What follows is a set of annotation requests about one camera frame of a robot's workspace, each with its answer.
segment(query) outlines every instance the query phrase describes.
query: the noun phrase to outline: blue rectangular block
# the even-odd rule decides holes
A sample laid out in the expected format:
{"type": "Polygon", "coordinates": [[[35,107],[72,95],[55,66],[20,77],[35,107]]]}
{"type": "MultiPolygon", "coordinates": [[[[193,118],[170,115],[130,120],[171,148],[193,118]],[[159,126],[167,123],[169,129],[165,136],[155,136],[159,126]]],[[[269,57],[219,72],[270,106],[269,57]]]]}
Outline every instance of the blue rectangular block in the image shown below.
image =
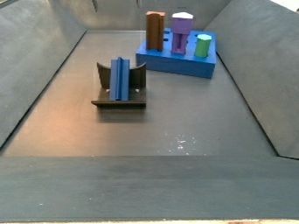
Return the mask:
{"type": "Polygon", "coordinates": [[[110,100],[128,101],[130,60],[111,60],[110,100]]]}
{"type": "Polygon", "coordinates": [[[171,29],[166,28],[165,30],[167,33],[165,34],[163,51],[147,51],[145,41],[135,54],[136,65],[139,66],[146,62],[146,67],[149,70],[174,74],[187,74],[210,79],[217,65],[215,33],[206,31],[191,31],[186,54],[178,54],[171,53],[174,37],[174,35],[171,34],[171,29]],[[199,34],[207,34],[211,36],[210,55],[207,58],[201,58],[194,55],[199,34]]]}

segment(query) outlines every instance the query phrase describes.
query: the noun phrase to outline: blue base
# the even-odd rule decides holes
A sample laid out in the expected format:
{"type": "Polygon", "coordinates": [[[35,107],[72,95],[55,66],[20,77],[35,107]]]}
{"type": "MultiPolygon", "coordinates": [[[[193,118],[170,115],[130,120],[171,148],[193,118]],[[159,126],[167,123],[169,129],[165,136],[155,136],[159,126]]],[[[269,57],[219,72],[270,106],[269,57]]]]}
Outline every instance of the blue base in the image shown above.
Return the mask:
{"type": "Polygon", "coordinates": [[[163,42],[163,51],[162,52],[158,52],[157,50],[147,51],[145,41],[135,53],[136,65],[141,66],[146,62],[146,68],[149,70],[155,70],[174,74],[187,74],[210,79],[217,64],[215,33],[206,31],[191,31],[186,54],[177,54],[171,53],[173,38],[174,38],[174,35],[171,34],[171,29],[166,28],[165,30],[169,33],[163,35],[163,38],[169,40],[163,42]],[[211,35],[210,55],[207,58],[201,58],[194,55],[199,34],[211,35]]]}

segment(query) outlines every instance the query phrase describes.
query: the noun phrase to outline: gray surface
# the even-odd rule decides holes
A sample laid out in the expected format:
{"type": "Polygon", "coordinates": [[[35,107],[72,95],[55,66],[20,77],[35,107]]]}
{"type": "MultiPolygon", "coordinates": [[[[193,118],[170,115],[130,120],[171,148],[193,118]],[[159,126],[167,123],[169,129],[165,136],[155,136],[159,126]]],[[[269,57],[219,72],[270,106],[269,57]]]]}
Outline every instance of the gray surface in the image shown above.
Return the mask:
{"type": "Polygon", "coordinates": [[[166,12],[166,24],[174,13],[187,11],[197,16],[194,29],[203,29],[231,0],[98,0],[98,12],[91,0],[59,0],[90,30],[146,30],[146,13],[166,12]]]}
{"type": "Polygon", "coordinates": [[[234,0],[207,27],[270,140],[299,158],[299,16],[267,0],[234,0]]]}
{"type": "Polygon", "coordinates": [[[68,57],[86,28],[56,1],[0,10],[0,145],[68,57]]]}
{"type": "Polygon", "coordinates": [[[0,159],[0,221],[299,219],[279,157],[0,159]]]}
{"type": "Polygon", "coordinates": [[[221,61],[211,80],[147,71],[147,108],[98,110],[96,63],[135,63],[141,31],[86,34],[4,156],[275,155],[221,61]]]}

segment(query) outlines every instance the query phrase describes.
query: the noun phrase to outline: gray wall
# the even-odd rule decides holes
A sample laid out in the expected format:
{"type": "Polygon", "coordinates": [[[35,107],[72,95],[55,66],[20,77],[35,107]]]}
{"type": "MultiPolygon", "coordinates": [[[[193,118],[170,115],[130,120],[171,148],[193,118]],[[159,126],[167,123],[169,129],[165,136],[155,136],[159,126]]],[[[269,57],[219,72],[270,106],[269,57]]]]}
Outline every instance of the gray wall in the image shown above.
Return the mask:
{"type": "Polygon", "coordinates": [[[0,145],[86,28],[56,0],[20,0],[0,10],[0,145]]]}
{"type": "Polygon", "coordinates": [[[165,11],[166,25],[171,15],[187,11],[195,15],[194,28],[203,29],[231,0],[98,0],[98,12],[92,0],[60,0],[90,30],[145,30],[146,13],[165,11]]]}
{"type": "Polygon", "coordinates": [[[234,0],[207,30],[278,153],[299,158],[299,15],[269,0],[234,0]]]}

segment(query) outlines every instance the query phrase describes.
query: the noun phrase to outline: green cylinder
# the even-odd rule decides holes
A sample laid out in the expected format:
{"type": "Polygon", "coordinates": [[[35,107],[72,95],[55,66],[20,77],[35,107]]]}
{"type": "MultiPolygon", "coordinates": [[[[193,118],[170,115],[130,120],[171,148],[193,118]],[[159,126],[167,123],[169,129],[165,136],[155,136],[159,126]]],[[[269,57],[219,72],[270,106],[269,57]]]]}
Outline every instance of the green cylinder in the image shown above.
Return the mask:
{"type": "Polygon", "coordinates": [[[202,58],[209,57],[209,51],[211,47],[211,36],[207,34],[198,35],[195,55],[202,58]]]}

